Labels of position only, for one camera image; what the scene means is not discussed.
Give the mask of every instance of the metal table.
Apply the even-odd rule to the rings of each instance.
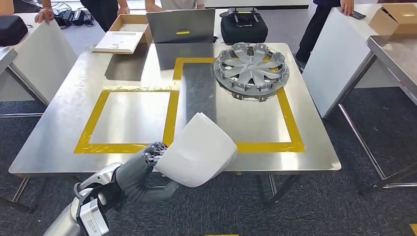
[[[219,86],[212,63],[224,44],[140,45],[130,56],[87,48],[9,171],[22,177],[95,173],[124,163],[146,143],[171,143],[196,112],[236,142],[239,153],[227,171],[271,175],[277,198],[298,174],[339,170],[290,49],[267,45],[286,57],[290,77],[264,102],[237,100]],[[283,191],[272,175],[291,175]]]
[[[375,60],[378,59],[387,67],[387,73],[392,74],[399,81],[405,94],[417,104],[417,35],[370,36],[366,44],[371,50],[370,53],[354,73],[343,92],[343,96],[337,101],[343,116],[348,121],[349,126],[381,178],[381,181],[364,188],[362,193],[371,194],[382,188],[416,187],[417,183],[398,183],[398,181],[417,173],[417,162],[387,177],[355,127],[342,102]]]
[[[34,89],[34,86],[29,80],[22,74],[22,72],[14,65],[13,61],[17,57],[17,52],[11,47],[0,47],[0,74],[7,73],[11,76],[22,88],[35,100],[47,105],[47,101],[40,95],[40,93]],[[20,114],[0,114],[0,118],[30,118],[40,117],[42,113],[20,113]],[[16,194],[12,200],[4,199],[0,197],[0,203],[14,207],[18,210],[29,212],[31,208],[24,204],[19,203],[19,199],[29,182],[28,177],[24,177],[22,183],[19,186]]]

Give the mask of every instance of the cardboard box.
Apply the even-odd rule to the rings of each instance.
[[[414,4],[383,4],[369,26],[379,35],[417,33],[417,8]]]
[[[152,34],[145,15],[121,14],[92,50],[95,53],[133,54],[138,44],[152,42]]]

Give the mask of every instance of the robot finger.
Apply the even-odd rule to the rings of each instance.
[[[142,202],[158,202],[164,201],[172,197],[178,189],[179,184],[171,181],[163,187],[147,187],[142,197]]]

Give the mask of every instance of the yellow tape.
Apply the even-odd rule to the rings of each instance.
[[[410,224],[410,227],[411,227],[411,229],[413,230],[414,235],[416,235],[416,236],[417,236],[417,224]]]
[[[91,136],[94,132],[94,128],[97,125],[101,112],[104,109],[107,98],[111,92],[179,92],[179,84],[172,83],[170,86],[106,86],[100,93],[97,102],[91,112],[86,126],[81,133],[80,139],[75,146],[74,153],[137,153],[142,148],[149,144],[90,144]]]
[[[168,86],[159,87],[140,87],[140,86],[108,86],[104,87],[98,100],[91,112],[86,126],[74,149],[74,153],[137,153],[148,144],[90,144],[90,138],[97,125],[101,112],[106,104],[111,92],[169,92],[167,116],[162,141],[170,145],[174,141],[175,123],[177,119],[177,107],[179,100],[179,83],[182,78],[182,70],[185,63],[214,63],[215,58],[177,58],[174,67],[173,81]],[[291,142],[286,143],[247,143],[236,142],[238,152],[302,152],[305,150],[301,136],[299,134],[296,121],[288,103],[284,88],[276,92],[278,104],[281,107],[285,124]]]
[[[189,34],[190,31],[178,31],[177,34]]]

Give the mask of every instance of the smartphone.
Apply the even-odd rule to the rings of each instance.
[[[359,12],[357,12],[357,11],[354,11],[354,12],[351,14],[351,16],[352,16],[353,18],[357,19],[357,20],[362,20],[363,18],[365,18],[365,17],[366,17],[365,15],[362,15],[362,14],[360,14],[360,13],[359,13]]]

